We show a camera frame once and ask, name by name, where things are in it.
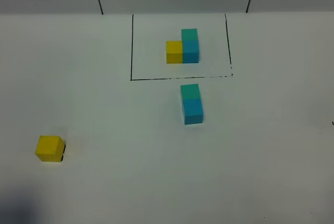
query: foam block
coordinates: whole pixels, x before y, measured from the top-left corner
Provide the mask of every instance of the foam block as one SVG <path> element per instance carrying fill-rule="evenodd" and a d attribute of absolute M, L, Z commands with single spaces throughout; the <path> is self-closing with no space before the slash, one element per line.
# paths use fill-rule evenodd
<path fill-rule="evenodd" d="M 182 41 L 183 63 L 199 62 L 199 45 L 198 40 Z"/>
<path fill-rule="evenodd" d="M 40 136 L 36 152 L 41 161 L 61 162 L 65 142 L 59 136 Z"/>
<path fill-rule="evenodd" d="M 166 61 L 167 64 L 180 64 L 183 62 L 182 41 L 166 42 Z"/>
<path fill-rule="evenodd" d="M 198 40 L 197 29 L 182 29 L 181 35 L 182 35 L 182 41 Z"/>
<path fill-rule="evenodd" d="M 200 100 L 200 92 L 198 84 L 181 86 L 182 100 Z"/>
<path fill-rule="evenodd" d="M 203 122 L 203 107 L 198 84 L 181 86 L 182 111 L 184 124 Z"/>
<path fill-rule="evenodd" d="M 203 122 L 203 108 L 201 100 L 183 101 L 184 124 L 197 124 Z"/>

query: cyan block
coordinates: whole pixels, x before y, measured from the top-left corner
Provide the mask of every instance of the cyan block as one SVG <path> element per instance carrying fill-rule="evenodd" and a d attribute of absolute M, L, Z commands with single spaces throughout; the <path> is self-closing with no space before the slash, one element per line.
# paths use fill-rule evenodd
<path fill-rule="evenodd" d="M 198 40 L 197 29 L 182 29 L 181 35 L 182 35 L 182 41 Z"/>
<path fill-rule="evenodd" d="M 203 123 L 203 107 L 200 99 L 183 100 L 182 105 L 185 125 Z"/>
<path fill-rule="evenodd" d="M 184 40 L 182 41 L 182 48 L 183 48 L 183 63 L 199 62 L 198 40 Z"/>
<path fill-rule="evenodd" d="M 198 84 L 182 85 L 181 97 L 184 100 L 200 100 Z"/>

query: black rectangle outline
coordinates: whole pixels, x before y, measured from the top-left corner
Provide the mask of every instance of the black rectangle outline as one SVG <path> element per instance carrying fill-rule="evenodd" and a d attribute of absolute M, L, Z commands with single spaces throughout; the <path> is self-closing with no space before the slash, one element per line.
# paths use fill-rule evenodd
<path fill-rule="evenodd" d="M 130 81 L 136 80 L 167 80 L 167 79 L 201 79 L 201 78 L 222 78 L 222 77 L 233 77 L 232 73 L 232 60 L 231 60 L 231 50 L 230 50 L 230 40 L 228 32 L 228 20 L 225 15 L 225 26 L 226 26 L 226 37 L 228 39 L 228 48 L 229 48 L 229 57 L 230 57 L 230 66 L 231 66 L 231 76 L 222 75 L 222 76 L 195 76 L 195 77 L 180 77 L 180 78 L 154 78 L 154 79 L 132 79 L 132 61 L 133 61 L 133 52 L 134 52 L 134 14 L 132 14 L 132 41 L 131 41 L 131 71 L 130 71 Z"/>

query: cube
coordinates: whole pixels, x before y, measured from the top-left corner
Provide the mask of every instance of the cube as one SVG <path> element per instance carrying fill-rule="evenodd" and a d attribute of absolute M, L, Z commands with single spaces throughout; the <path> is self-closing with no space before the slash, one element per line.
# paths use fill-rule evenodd
<path fill-rule="evenodd" d="M 203 122 L 203 107 L 198 84 L 181 86 L 182 111 L 184 124 Z"/>
<path fill-rule="evenodd" d="M 182 41 L 183 63 L 199 62 L 199 45 L 198 40 Z"/>
<path fill-rule="evenodd" d="M 203 122 L 203 108 L 201 100 L 183 101 L 184 124 L 198 124 Z"/>
<path fill-rule="evenodd" d="M 182 100 L 200 100 L 200 92 L 198 84 L 181 86 Z"/>
<path fill-rule="evenodd" d="M 197 29 L 182 29 L 181 35 L 182 35 L 182 41 L 198 40 Z"/>
<path fill-rule="evenodd" d="M 166 61 L 167 64 L 180 64 L 183 62 L 182 41 L 166 42 Z"/>
<path fill-rule="evenodd" d="M 61 162 L 65 142 L 59 136 L 40 136 L 36 152 L 41 161 Z"/>

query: white table surface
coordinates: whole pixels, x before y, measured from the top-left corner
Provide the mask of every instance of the white table surface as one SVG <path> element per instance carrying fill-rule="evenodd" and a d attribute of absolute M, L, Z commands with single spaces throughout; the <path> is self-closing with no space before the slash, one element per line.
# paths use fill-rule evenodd
<path fill-rule="evenodd" d="M 0 214 L 24 198 L 40 223 L 332 223 L 333 16 L 227 14 L 233 77 L 144 81 L 132 15 L 0 16 Z M 184 126 L 192 83 L 205 121 Z M 39 135 L 66 140 L 62 163 Z"/>

